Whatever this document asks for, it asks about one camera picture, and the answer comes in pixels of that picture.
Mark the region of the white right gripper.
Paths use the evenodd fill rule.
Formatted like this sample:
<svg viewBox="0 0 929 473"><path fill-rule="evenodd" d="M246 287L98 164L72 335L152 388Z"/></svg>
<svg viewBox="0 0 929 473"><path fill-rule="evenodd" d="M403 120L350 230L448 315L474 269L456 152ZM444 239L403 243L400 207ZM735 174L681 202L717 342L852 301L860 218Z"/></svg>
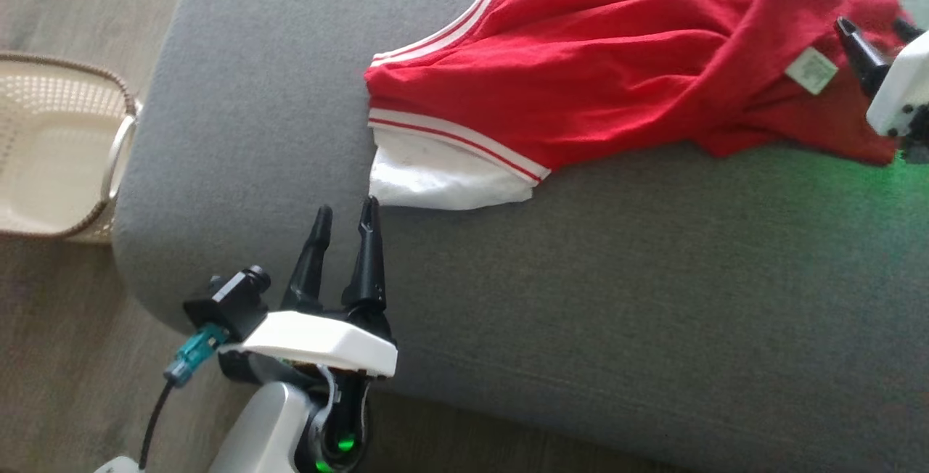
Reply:
<svg viewBox="0 0 929 473"><path fill-rule="evenodd" d="M893 32L905 46L886 59L852 20L834 24L849 66L865 96L870 127L896 141L906 162L929 162L929 30L897 17Z"/></svg>

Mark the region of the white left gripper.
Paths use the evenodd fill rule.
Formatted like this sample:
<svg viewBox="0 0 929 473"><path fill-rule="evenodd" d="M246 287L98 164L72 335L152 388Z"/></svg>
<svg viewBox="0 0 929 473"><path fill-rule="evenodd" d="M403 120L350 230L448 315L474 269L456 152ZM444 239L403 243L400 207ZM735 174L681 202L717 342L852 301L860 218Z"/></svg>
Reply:
<svg viewBox="0 0 929 473"><path fill-rule="evenodd" d="M362 205L359 252L341 297L351 309L328 316L302 313L323 311L319 293L333 215L328 205L316 212L283 295L282 311L270 313L245 341L219 348L226 377L253 384L313 387L323 382L321 366L363 379L394 377L398 348L385 314L384 244L380 203L374 196Z"/></svg>

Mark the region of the red white striped garment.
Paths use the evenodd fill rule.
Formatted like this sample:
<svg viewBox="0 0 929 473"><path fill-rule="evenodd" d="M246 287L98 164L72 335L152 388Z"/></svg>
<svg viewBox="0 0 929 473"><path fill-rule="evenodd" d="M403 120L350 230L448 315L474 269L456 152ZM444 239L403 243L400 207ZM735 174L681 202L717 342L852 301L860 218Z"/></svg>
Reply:
<svg viewBox="0 0 929 473"><path fill-rule="evenodd" d="M834 26L900 49L900 0L475 0L364 74L369 194L439 210L522 202L551 172L689 141L896 158Z"/></svg>

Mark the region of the large grey sofa seat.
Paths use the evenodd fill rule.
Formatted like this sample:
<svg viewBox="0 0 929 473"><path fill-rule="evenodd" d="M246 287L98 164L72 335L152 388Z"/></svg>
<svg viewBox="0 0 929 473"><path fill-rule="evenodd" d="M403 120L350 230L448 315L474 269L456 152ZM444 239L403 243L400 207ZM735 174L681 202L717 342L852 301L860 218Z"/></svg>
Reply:
<svg viewBox="0 0 929 473"><path fill-rule="evenodd" d="M358 250L362 73L473 0L181 0L118 198L130 294L189 333L213 274ZM530 201L382 210L392 390L713 471L929 473L929 166L784 144L558 171Z"/></svg>

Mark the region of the cream woven laundry basket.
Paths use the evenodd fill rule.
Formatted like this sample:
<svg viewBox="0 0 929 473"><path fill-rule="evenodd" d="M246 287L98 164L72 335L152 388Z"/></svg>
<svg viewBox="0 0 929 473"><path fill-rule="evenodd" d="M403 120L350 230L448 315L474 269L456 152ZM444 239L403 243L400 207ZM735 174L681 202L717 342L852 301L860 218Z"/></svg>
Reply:
<svg viewBox="0 0 929 473"><path fill-rule="evenodd" d="M142 108L105 67L0 51L0 237L109 244Z"/></svg>

